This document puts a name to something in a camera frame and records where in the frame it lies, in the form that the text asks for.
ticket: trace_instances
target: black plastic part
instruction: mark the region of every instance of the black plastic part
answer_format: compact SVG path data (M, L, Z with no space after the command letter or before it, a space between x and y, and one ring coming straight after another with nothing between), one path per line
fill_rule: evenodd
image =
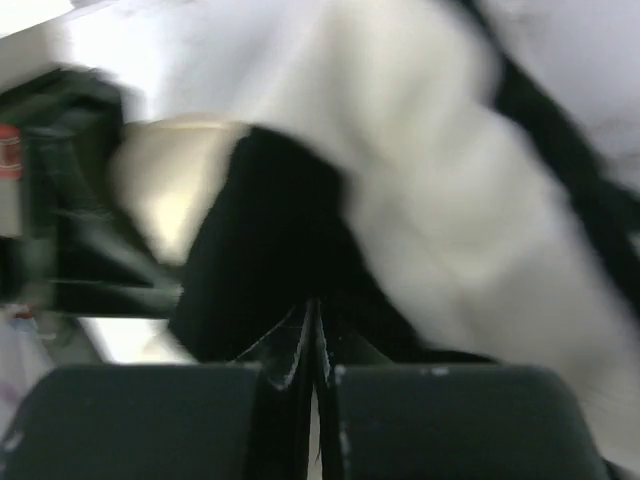
M22 301L36 312L166 318L179 279L153 258L106 180L123 134L120 92L94 71L50 76L0 111L23 145Z
M73 367L27 396L0 450L3 480L251 476L260 369Z
M294 307L237 360L262 366L253 461L265 480L307 478L313 313L311 303Z
M167 318L180 295L178 286L149 288L82 280L56 279L51 287L54 308L76 317Z
M608 478L577 401L555 375L413 339L390 346L375 331L370 341L362 330L375 327L358 310L345 299L318 303L325 479Z
M576 399L551 372L339 367L336 385L342 461L326 478L609 478Z

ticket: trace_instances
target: white cloth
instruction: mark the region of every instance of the white cloth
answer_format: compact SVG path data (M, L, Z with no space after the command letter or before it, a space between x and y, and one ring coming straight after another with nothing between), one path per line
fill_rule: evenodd
M436 0L324 1L283 37L242 120L350 176L345 216L420 335L555 370L603 454L640 472L631 314L526 133L487 106L499 65L454 13Z

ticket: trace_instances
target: white fur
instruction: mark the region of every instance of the white fur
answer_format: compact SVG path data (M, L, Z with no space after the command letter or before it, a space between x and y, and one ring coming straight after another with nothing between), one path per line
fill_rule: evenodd
M554 369L604 455L640 472L631 314L525 133L487 106L500 72L473 26L435 0L326 0L305 26L243 120L350 175L345 216L420 335Z

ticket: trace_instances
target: cream fabric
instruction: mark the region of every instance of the cream fabric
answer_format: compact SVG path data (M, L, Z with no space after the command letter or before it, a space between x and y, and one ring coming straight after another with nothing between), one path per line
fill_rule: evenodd
M239 124L195 115L132 127L112 182L161 262L186 261L241 132Z

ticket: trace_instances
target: red label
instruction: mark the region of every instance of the red label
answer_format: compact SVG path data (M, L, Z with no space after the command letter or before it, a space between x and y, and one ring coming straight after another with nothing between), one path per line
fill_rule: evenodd
M20 130L0 124L0 178L17 179L21 175Z

